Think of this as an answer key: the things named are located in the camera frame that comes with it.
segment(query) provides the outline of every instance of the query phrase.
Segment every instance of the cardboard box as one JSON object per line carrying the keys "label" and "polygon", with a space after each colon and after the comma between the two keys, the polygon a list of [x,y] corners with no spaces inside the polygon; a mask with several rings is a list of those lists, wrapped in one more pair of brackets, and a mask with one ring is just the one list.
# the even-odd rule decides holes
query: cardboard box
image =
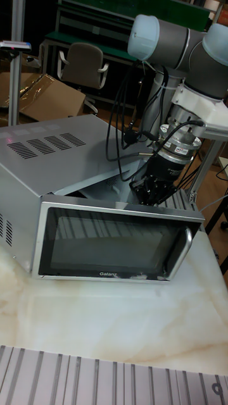
{"label": "cardboard box", "polygon": [[[0,74],[0,125],[7,120],[10,74]],[[23,73],[20,90],[20,123],[81,115],[85,94],[48,75]]]}

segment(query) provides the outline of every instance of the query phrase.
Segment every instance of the metal frame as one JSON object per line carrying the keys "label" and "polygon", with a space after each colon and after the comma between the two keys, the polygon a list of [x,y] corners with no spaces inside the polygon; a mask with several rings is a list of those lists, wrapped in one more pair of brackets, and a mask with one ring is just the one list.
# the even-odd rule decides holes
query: metal frame
{"label": "metal frame", "polygon": [[[13,0],[11,40],[23,41],[25,21],[25,0]],[[22,53],[10,64],[9,81],[9,123],[17,125],[19,120],[20,81],[22,71]]]}
{"label": "metal frame", "polygon": [[206,176],[207,172],[209,171],[221,146],[222,146],[221,140],[214,140],[212,142],[205,158],[202,161],[199,171],[198,171],[195,179],[193,180],[192,185],[190,186],[190,188],[187,191],[187,195],[188,195],[188,198],[190,201],[196,202],[197,192],[198,192],[201,184],[203,183],[205,176]]}

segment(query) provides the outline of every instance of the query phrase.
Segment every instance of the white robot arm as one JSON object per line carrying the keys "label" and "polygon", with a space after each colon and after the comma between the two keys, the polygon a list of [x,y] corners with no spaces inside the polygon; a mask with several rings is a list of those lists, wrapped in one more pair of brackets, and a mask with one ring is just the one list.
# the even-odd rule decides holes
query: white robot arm
{"label": "white robot arm", "polygon": [[227,132],[228,28],[219,24],[207,34],[137,16],[129,39],[131,56],[181,71],[185,81],[172,98],[171,114],[159,129],[160,139],[144,175],[131,183],[142,204],[154,205],[175,192],[176,181],[205,131]]}

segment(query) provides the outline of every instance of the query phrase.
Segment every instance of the label sticker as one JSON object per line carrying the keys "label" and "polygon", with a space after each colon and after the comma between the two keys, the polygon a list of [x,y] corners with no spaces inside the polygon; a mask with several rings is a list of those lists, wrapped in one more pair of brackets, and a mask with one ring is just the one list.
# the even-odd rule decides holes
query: label sticker
{"label": "label sticker", "polygon": [[183,149],[182,147],[176,147],[175,148],[175,152],[179,153],[179,154],[187,154],[188,150],[187,149]]}

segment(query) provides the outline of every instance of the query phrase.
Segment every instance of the marble table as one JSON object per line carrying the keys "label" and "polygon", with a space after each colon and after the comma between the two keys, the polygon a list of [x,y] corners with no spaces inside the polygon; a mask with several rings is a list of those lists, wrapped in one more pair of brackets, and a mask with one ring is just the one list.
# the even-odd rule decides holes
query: marble table
{"label": "marble table", "polygon": [[198,232],[171,283],[34,280],[0,247],[0,344],[228,375],[228,293]]}

